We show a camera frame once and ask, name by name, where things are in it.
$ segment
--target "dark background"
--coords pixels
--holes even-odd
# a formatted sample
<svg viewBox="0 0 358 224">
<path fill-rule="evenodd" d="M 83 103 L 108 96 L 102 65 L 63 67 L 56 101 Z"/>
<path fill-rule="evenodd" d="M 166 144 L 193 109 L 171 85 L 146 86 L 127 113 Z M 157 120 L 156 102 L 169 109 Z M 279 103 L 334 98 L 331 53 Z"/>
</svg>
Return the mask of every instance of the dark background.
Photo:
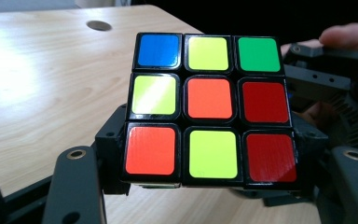
<svg viewBox="0 0 358 224">
<path fill-rule="evenodd" d="M 138 2 L 160 7 L 205 34 L 269 35 L 281 44 L 318 38 L 329 26 L 358 22 L 358 0 Z"/>
</svg>

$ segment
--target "cube face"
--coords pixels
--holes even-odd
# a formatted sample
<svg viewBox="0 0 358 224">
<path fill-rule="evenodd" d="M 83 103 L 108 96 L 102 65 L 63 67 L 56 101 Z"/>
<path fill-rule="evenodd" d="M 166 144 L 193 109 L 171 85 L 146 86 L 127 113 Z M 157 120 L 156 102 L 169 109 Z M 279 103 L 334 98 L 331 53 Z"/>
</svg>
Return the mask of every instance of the cube face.
<svg viewBox="0 0 358 224">
<path fill-rule="evenodd" d="M 298 188 L 298 153 L 273 37 L 138 34 L 126 112 L 124 182 Z"/>
</svg>

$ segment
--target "wooden table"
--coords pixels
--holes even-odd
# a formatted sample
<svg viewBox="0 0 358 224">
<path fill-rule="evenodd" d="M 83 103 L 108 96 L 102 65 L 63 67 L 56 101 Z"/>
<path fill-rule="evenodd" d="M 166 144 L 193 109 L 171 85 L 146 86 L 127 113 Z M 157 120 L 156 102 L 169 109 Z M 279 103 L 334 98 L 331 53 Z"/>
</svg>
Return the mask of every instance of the wooden table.
<svg viewBox="0 0 358 224">
<path fill-rule="evenodd" d="M 111 30 L 90 29 L 103 21 Z M 152 6 L 0 13 L 0 188 L 52 175 L 66 149 L 89 146 L 127 91 L 138 32 L 199 33 Z M 228 189 L 106 195 L 108 223 L 320 223 L 310 203 L 264 207 Z"/>
</svg>

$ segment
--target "green square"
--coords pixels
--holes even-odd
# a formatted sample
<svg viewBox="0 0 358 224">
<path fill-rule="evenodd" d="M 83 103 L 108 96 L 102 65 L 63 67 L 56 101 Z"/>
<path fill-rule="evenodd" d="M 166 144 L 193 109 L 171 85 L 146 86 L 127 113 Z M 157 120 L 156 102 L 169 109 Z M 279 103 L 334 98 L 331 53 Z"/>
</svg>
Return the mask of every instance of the green square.
<svg viewBox="0 0 358 224">
<path fill-rule="evenodd" d="M 230 131 L 193 131 L 189 136 L 189 172 L 195 178 L 235 178 L 236 135 Z"/>
<path fill-rule="evenodd" d="M 176 79 L 138 76 L 134 79 L 131 110 L 135 114 L 171 115 L 176 110 Z"/>
<path fill-rule="evenodd" d="M 227 40 L 224 37 L 190 37 L 187 47 L 190 69 L 228 70 Z"/>
<path fill-rule="evenodd" d="M 281 70 L 277 43 L 272 38 L 241 37 L 238 40 L 241 69 L 256 72 Z"/>
</svg>

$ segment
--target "hand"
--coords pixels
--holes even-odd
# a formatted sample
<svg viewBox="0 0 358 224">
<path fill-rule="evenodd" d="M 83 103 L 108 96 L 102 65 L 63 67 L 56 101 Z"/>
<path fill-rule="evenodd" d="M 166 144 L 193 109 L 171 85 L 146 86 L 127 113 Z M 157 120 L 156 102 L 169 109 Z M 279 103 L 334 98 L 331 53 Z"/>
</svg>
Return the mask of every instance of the hand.
<svg viewBox="0 0 358 224">
<path fill-rule="evenodd" d="M 332 26 L 324 30 L 319 39 L 298 42 L 297 44 L 313 48 L 327 46 L 336 49 L 358 50 L 358 23 Z M 290 45 L 281 46 L 282 54 L 284 55 L 289 48 Z M 307 111 L 298 115 L 321 130 L 326 128 L 337 117 L 333 107 L 323 102 L 316 103 Z"/>
</svg>

